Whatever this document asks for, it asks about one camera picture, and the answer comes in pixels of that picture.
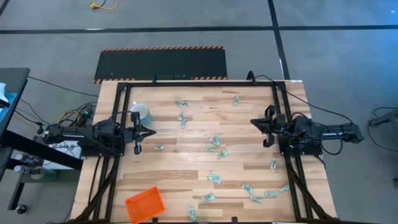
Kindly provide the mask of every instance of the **orange basket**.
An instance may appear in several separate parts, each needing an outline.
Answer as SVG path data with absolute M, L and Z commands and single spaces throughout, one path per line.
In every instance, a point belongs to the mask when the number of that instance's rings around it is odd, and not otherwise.
M 157 187 L 151 187 L 126 199 L 126 208 L 132 224 L 152 218 L 165 210 Z

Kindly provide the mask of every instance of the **wooden table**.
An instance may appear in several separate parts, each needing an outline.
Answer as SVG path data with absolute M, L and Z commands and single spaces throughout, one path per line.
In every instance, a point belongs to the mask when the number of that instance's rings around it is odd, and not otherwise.
M 117 82 L 102 83 L 94 122 L 111 116 L 116 86 Z M 286 81 L 286 87 L 306 100 L 303 83 Z M 234 105 L 235 96 L 239 96 L 239 106 Z M 284 111 L 281 95 L 279 99 Z M 188 100 L 191 105 L 180 109 L 175 100 Z M 264 110 L 274 104 L 270 87 L 133 87 L 129 108 L 135 101 L 149 107 L 154 122 L 148 128 L 157 134 L 142 142 L 139 155 L 134 155 L 134 144 L 126 146 L 119 164 L 112 222 L 129 222 L 125 199 L 153 186 L 160 189 L 166 207 L 158 216 L 160 222 L 190 222 L 188 208 L 191 206 L 195 207 L 199 222 L 230 222 L 234 216 L 241 222 L 295 220 L 290 192 L 281 193 L 277 198 L 264 197 L 266 190 L 288 184 L 286 168 L 278 144 L 264 148 L 262 141 L 266 136 L 249 123 L 250 119 L 263 117 Z M 292 112 L 310 116 L 305 103 L 293 97 L 289 97 L 289 102 Z M 185 129 L 179 128 L 177 120 L 181 110 L 188 120 Z M 209 138 L 215 134 L 220 135 L 221 146 L 218 152 L 206 152 L 205 147 L 211 145 Z M 155 151 L 154 146 L 158 145 L 165 149 Z M 228 156 L 217 159 L 223 149 L 229 152 Z M 272 158 L 279 158 L 275 170 L 270 169 Z M 84 161 L 71 218 L 87 205 L 96 160 L 91 157 Z M 302 156 L 302 160 L 309 191 L 327 213 L 335 216 L 323 164 L 313 156 Z M 209 173 L 222 176 L 222 183 L 207 180 Z M 254 187 L 254 195 L 263 198 L 264 203 L 250 201 L 249 194 L 241 189 L 242 184 Z M 206 194 L 215 194 L 216 200 L 202 203 L 201 196 Z M 305 217 L 299 190 L 298 197 Z M 106 199 L 107 193 L 100 218 L 104 215 Z

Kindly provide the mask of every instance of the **black mat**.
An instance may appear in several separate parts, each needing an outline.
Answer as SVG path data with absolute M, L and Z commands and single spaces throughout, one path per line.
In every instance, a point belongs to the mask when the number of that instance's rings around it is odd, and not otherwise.
M 95 84 L 103 80 L 227 79 L 223 47 L 104 49 Z

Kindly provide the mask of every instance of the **crumpled dollar bill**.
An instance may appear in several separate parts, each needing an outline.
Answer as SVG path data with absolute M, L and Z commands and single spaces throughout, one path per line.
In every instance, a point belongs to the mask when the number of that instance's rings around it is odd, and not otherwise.
M 261 199 L 261 198 L 256 198 L 255 196 L 253 196 L 253 195 L 250 195 L 250 200 L 252 201 L 252 202 L 256 202 L 256 203 L 260 203 L 260 204 L 262 204 L 264 201 L 263 201 L 263 199 Z
M 282 193 L 282 192 L 286 192 L 288 190 L 290 190 L 290 185 L 289 184 L 285 185 L 284 187 L 281 187 L 279 189 L 279 192 Z
M 218 134 L 216 134 L 216 136 L 214 138 L 210 138 L 209 141 L 215 146 L 221 145 L 220 136 Z
M 163 150 L 164 148 L 164 146 L 155 146 L 155 150 Z
M 181 121 L 181 124 L 180 124 L 180 128 L 181 129 L 185 129 L 185 123 L 187 122 L 187 120 L 186 119 L 183 119 L 182 121 Z
M 250 186 L 250 185 L 247 185 L 247 184 L 242 184 L 242 188 L 244 189 L 244 190 L 246 190 L 247 192 L 249 192 L 249 194 L 253 194 L 253 192 L 254 192 L 254 189 Z
M 208 151 L 208 152 L 216 152 L 217 149 L 215 147 L 206 146 L 206 151 Z
M 272 162 L 271 162 L 271 165 L 270 165 L 270 169 L 276 169 L 276 162 L 278 161 L 278 159 L 276 159 L 276 158 L 273 158 L 272 159 Z
M 176 100 L 175 104 L 177 104 L 179 108 L 181 108 L 183 105 L 190 106 L 189 101 L 178 101 L 178 100 Z
M 175 101 L 175 104 L 177 104 L 177 106 L 179 107 L 179 108 L 181 108 L 183 105 L 181 104 L 181 102 L 179 102 L 178 100 L 176 100 Z
M 184 111 L 181 111 L 180 115 L 178 116 L 178 120 L 179 121 L 184 120 Z
M 278 191 L 276 190 L 268 190 L 264 193 L 266 197 L 276 197 L 278 196 Z
M 189 208 L 189 215 L 191 216 L 191 222 L 197 222 L 198 221 L 197 215 L 195 213 L 195 209 L 193 207 Z
M 214 196 L 214 194 L 209 194 L 209 195 L 206 195 L 206 196 L 202 196 L 202 197 L 201 197 L 201 201 L 202 201 L 202 202 L 208 202 L 208 201 L 214 200 L 214 199 L 216 199 L 216 197 Z
M 191 106 L 191 104 L 189 103 L 189 101 L 181 101 L 182 105 L 187 105 L 187 106 Z
M 235 106 L 238 106 L 238 105 L 239 105 L 239 97 L 238 97 L 238 96 L 235 96 L 234 105 L 235 105 Z
M 216 174 L 209 174 L 209 180 L 213 181 L 214 183 L 220 184 L 222 181 L 221 176 Z
M 222 150 L 218 156 L 217 159 L 221 159 L 222 157 L 226 157 L 228 155 L 228 152 L 226 150 Z

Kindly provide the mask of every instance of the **concrete floor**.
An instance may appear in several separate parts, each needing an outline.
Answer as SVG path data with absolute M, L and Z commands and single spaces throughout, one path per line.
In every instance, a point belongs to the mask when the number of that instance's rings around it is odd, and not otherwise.
M 92 11 L 90 2 L 10 0 L 0 17 L 0 29 L 272 24 L 263 0 L 130 0 L 121 1 L 115 11 Z M 398 24 L 398 3 L 393 0 L 274 2 L 280 26 Z M 108 0 L 108 5 L 112 4 L 113 0 Z M 366 138 L 358 145 L 345 144 L 339 156 L 325 155 L 338 216 L 396 223 L 398 192 L 392 178 L 398 177 L 398 153 L 370 142 L 366 124 L 373 108 L 398 106 L 398 30 L 283 31 L 281 35 L 290 77 L 304 81 L 308 100 L 346 114 Z M 101 49 L 178 45 L 224 45 L 232 79 L 245 78 L 248 70 L 282 78 L 272 31 L 0 35 L 0 67 L 29 67 L 33 77 L 98 94 L 100 87 L 92 83 Z M 22 97 L 48 122 L 56 122 L 67 109 L 96 100 L 34 80 L 29 80 Z M 23 103 L 18 107 L 27 109 Z M 312 115 L 325 124 L 345 122 L 315 109 Z M 9 129 L 28 138 L 36 131 L 18 120 L 12 120 Z M 396 148 L 388 127 L 373 131 L 379 142 Z M 26 185 L 21 203 L 30 210 L 24 215 L 6 210 L 16 179 L 15 173 L 6 172 L 0 183 L 0 223 L 63 221 L 75 195 L 78 174 L 67 173 L 52 184 Z

